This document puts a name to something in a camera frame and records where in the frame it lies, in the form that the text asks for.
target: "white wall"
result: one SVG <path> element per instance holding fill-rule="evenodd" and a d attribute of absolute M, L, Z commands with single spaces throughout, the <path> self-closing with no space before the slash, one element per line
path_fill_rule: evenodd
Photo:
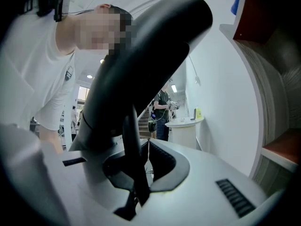
<path fill-rule="evenodd" d="M 74 87 L 73 87 L 73 96 L 72 96 L 72 106 L 76 106 L 77 105 L 77 98 L 79 96 L 79 87 L 80 84 L 79 83 L 75 83 Z"/>
<path fill-rule="evenodd" d="M 175 111 L 177 118 L 188 117 L 186 105 L 187 103 L 185 103 L 185 105 L 181 105 L 180 108 Z"/>
<path fill-rule="evenodd" d="M 205 0 L 214 18 L 211 31 L 191 53 L 201 86 L 195 84 L 190 59 L 186 59 L 186 96 L 190 115 L 199 106 L 205 121 L 197 126 L 204 151 L 250 174 L 257 149 L 259 120 L 254 89 L 238 53 L 219 31 L 233 24 L 234 0 Z"/>

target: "black slot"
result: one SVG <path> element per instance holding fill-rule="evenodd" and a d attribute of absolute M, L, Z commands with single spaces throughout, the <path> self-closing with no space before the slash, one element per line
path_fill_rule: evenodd
<path fill-rule="evenodd" d="M 171 154 L 162 150 L 152 142 L 150 143 L 150 162 L 154 173 L 153 181 L 167 175 L 176 165 L 176 160 Z"/>
<path fill-rule="evenodd" d="M 232 205 L 233 209 L 240 218 L 255 209 L 255 207 L 228 179 L 217 181 L 216 184 L 227 197 L 229 203 Z"/>
<path fill-rule="evenodd" d="M 71 166 L 71 165 L 74 165 L 74 164 L 77 164 L 77 163 L 81 163 L 81 162 L 85 162 L 85 161 L 86 161 L 85 158 L 79 157 L 79 158 L 76 158 L 76 159 L 63 161 L 63 163 L 64 163 L 65 167 L 68 167 L 68 166 Z"/>

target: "white round table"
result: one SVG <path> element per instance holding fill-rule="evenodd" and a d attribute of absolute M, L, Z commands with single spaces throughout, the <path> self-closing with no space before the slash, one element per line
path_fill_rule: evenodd
<path fill-rule="evenodd" d="M 173 129 L 173 143 L 196 149 L 196 124 L 201 123 L 204 117 L 190 120 L 190 117 L 173 119 L 165 125 Z"/>

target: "staircase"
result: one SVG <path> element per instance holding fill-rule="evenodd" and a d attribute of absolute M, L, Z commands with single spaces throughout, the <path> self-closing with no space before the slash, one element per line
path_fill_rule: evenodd
<path fill-rule="evenodd" d="M 146 110 L 144 115 L 138 121 L 140 138 L 151 138 L 151 133 L 147 128 L 148 118 L 149 118 L 149 112 L 148 110 Z"/>

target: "black vent grille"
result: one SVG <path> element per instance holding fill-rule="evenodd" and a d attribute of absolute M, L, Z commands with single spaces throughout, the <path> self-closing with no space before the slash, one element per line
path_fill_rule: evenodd
<path fill-rule="evenodd" d="M 228 179 L 217 181 L 216 184 L 227 197 L 228 201 L 240 218 L 255 209 L 255 207 Z"/>

